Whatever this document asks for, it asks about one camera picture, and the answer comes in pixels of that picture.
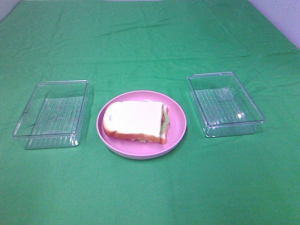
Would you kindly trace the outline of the bread slice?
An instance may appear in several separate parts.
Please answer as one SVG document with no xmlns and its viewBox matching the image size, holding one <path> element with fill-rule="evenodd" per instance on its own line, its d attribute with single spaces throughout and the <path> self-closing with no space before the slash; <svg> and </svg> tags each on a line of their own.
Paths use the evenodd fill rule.
<svg viewBox="0 0 300 225">
<path fill-rule="evenodd" d="M 104 133 L 119 139 L 145 138 L 159 142 L 163 105 L 143 101 L 111 103 L 102 119 Z"/>
<path fill-rule="evenodd" d="M 168 109 L 168 106 L 166 105 L 163 105 L 163 111 L 167 111 L 167 113 L 169 113 L 169 109 Z M 167 130 L 165 131 L 164 134 L 160 134 L 160 138 L 159 138 L 159 142 L 156 142 L 156 141 L 153 141 L 153 140 L 146 140 L 145 138 L 138 138 L 138 139 L 131 139 L 131 141 L 139 141 L 139 142 L 142 142 L 142 143 L 160 143 L 160 144 L 166 144 L 167 142 Z"/>
</svg>

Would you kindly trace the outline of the green lettuce leaf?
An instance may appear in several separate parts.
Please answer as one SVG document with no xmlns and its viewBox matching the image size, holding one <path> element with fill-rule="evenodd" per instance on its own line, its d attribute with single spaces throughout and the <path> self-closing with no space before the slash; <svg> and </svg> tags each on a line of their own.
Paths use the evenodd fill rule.
<svg viewBox="0 0 300 225">
<path fill-rule="evenodd" d="M 160 129 L 161 135 L 165 133 L 165 131 L 168 128 L 169 123 L 170 123 L 170 120 L 169 120 L 168 113 L 167 113 L 167 111 L 163 111 L 162 123 L 161 123 L 161 129 Z"/>
</svg>

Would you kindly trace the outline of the clear right plastic tray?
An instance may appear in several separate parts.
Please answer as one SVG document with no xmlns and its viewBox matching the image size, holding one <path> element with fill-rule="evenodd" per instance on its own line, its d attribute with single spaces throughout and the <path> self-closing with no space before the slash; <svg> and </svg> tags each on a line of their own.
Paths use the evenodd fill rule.
<svg viewBox="0 0 300 225">
<path fill-rule="evenodd" d="M 198 74 L 187 79 L 206 137 L 262 132 L 265 117 L 235 73 Z"/>
</svg>

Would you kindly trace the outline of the clear plastic tray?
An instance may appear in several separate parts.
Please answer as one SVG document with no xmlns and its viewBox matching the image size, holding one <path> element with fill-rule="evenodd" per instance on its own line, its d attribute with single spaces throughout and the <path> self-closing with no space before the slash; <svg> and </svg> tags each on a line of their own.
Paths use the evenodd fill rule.
<svg viewBox="0 0 300 225">
<path fill-rule="evenodd" d="M 206 137 L 262 132 L 265 117 L 235 73 L 198 74 L 187 79 Z"/>
<path fill-rule="evenodd" d="M 78 146 L 87 113 L 89 82 L 38 83 L 12 132 L 26 150 Z"/>
</svg>

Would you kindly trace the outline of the clear left plastic tray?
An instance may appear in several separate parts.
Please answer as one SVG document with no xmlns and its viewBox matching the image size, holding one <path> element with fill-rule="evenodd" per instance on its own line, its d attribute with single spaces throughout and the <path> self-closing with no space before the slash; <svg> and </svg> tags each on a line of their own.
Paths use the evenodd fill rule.
<svg viewBox="0 0 300 225">
<path fill-rule="evenodd" d="M 87 113 L 89 82 L 38 83 L 12 132 L 26 150 L 78 146 Z"/>
</svg>

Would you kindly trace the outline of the green tablecloth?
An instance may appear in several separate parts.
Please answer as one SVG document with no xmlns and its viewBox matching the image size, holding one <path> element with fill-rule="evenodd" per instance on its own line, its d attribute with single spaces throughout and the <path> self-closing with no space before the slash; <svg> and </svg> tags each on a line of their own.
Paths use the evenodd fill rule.
<svg viewBox="0 0 300 225">
<path fill-rule="evenodd" d="M 188 76 L 234 72 L 265 116 L 254 135 L 207 138 Z M 12 137 L 39 82 L 88 80 L 77 147 Z M 154 90 L 187 131 L 168 154 L 131 160 L 96 129 L 110 99 Z M 0 24 L 3 225 L 297 225 L 300 52 L 246 0 L 22 1 Z"/>
</svg>

